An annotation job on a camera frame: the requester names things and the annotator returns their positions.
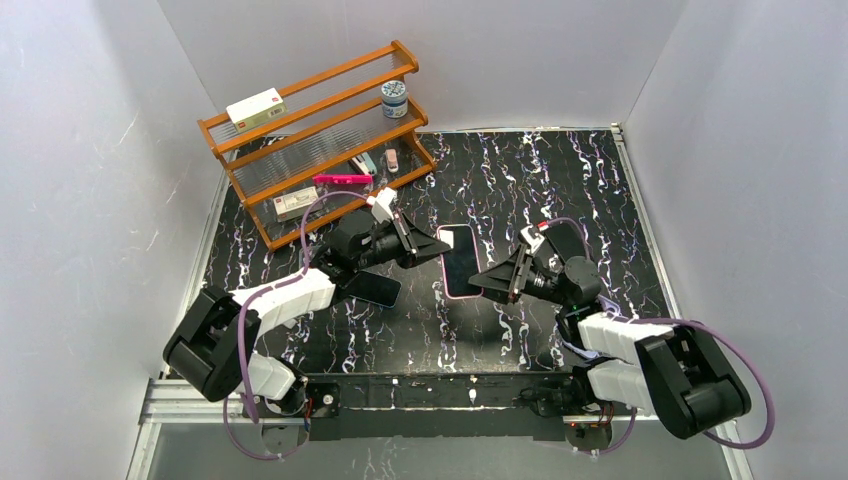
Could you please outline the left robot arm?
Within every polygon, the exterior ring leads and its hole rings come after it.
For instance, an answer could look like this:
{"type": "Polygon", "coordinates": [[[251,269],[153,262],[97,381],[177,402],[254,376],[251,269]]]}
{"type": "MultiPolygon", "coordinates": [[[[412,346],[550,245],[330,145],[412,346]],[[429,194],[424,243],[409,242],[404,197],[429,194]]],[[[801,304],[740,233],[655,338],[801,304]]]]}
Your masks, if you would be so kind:
{"type": "Polygon", "coordinates": [[[210,402],[239,394],[248,417],[258,421],[254,399],[282,400],[297,381],[287,363],[256,353],[258,340],[347,298],[375,301],[382,293],[396,294],[398,282],[370,268],[394,262],[410,269],[451,248],[391,201],[369,197],[365,207],[343,215],[319,242],[302,247],[295,273],[248,289],[202,288],[162,358],[210,402]]]}

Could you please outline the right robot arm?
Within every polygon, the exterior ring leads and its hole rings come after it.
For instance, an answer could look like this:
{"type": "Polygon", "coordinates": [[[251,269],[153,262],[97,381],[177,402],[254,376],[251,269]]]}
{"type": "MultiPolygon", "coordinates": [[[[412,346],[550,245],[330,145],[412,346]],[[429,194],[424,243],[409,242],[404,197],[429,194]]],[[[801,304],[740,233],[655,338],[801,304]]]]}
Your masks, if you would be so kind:
{"type": "Polygon", "coordinates": [[[687,439],[747,414],[751,397],[709,333],[678,322],[628,323],[602,302],[604,283],[581,238],[549,222],[521,230],[501,263],[470,277],[484,297],[559,306],[563,340],[591,358],[571,370],[568,398],[629,405],[687,439]]]}

